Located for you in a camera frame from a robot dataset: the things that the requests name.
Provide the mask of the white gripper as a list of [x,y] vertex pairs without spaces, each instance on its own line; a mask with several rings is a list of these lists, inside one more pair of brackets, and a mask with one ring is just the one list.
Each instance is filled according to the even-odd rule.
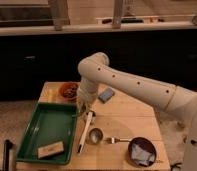
[[83,113],[83,103],[85,103],[85,112],[91,110],[92,104],[98,95],[98,84],[86,78],[82,78],[77,90],[77,114]]

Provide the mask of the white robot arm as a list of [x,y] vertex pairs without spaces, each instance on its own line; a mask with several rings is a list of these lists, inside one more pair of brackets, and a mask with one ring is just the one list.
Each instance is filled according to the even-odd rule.
[[78,72],[81,76],[77,91],[80,114],[90,110],[102,83],[189,124],[181,171],[197,171],[197,92],[115,70],[109,66],[109,57],[103,52],[82,59]]

